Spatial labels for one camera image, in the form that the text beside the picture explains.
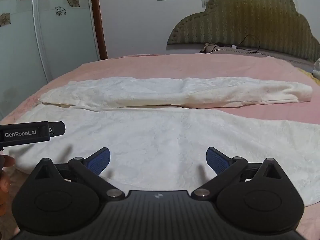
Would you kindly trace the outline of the person's left hand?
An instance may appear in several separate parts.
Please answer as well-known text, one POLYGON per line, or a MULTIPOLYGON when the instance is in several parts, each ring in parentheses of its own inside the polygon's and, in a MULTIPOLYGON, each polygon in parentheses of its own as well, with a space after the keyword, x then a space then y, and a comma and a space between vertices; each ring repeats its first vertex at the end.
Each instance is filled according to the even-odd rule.
POLYGON ((12 167, 15 164, 15 159, 8 155, 1 154, 1 216, 6 213, 7 201, 9 196, 10 178, 3 171, 4 167, 12 167))

